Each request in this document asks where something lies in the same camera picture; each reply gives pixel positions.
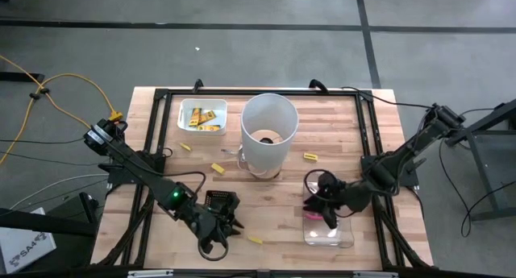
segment butcher block tabletop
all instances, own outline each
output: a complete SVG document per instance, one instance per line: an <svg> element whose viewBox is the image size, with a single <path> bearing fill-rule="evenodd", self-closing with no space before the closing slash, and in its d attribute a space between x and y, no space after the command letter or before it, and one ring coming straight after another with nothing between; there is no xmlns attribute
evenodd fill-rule
<svg viewBox="0 0 516 278"><path fill-rule="evenodd" d="M142 150L156 87L135 87L127 114L129 127L126 141L134 150ZM395 102L391 89L374 89L381 98ZM248 172L239 170L236 157L221 149L238 151L240 145L240 114L252 96L194 96L176 95L165 140L165 147L173 154L167 159L165 173L202 171L206 183L199 193L203 203L207 190L236 192L240 204L235 211L245 226L241 235L228 238L229 253L225 259L210 262L198 254L197 239L181 222L174 222L157 205L154 206L146 268L205 268L205 269L295 269L295 270L380 270L378 242L369 206L351 219L355 243L349 248L314 247L304 242L302 230L303 177L311 169L324 168L339 179L354 181L360 178L360 157L364 154L360 143L359 125L354 98L324 96L286 96L298 109L299 128L283 164L280 175L271 181L255 180ZM177 126L181 101L185 98L223 98L227 101L227 132L224 136L187 135ZM397 107L375 99L381 142L385 151L402 145L402 126ZM157 116L152 148L156 148L163 102ZM367 106L364 113L368 136L372 136ZM371 152L375 152L370 140ZM179 143L192 149L186 151ZM318 155L318 162L303 159L303 153ZM211 168L219 164L226 171L220 175ZM195 189L200 176L174 177ZM98 230L92 263L104 258L127 228L134 185L122 185L106 199L104 214ZM402 189L393 198L397 224L409 244L427 263L432 264L427 233L416 197ZM392 238L385 228L389 257L394 261ZM254 243L252 236L263 241ZM135 235L139 243L139 232ZM138 247L133 247L132 259ZM221 254L215 246L211 256Z"/></svg>

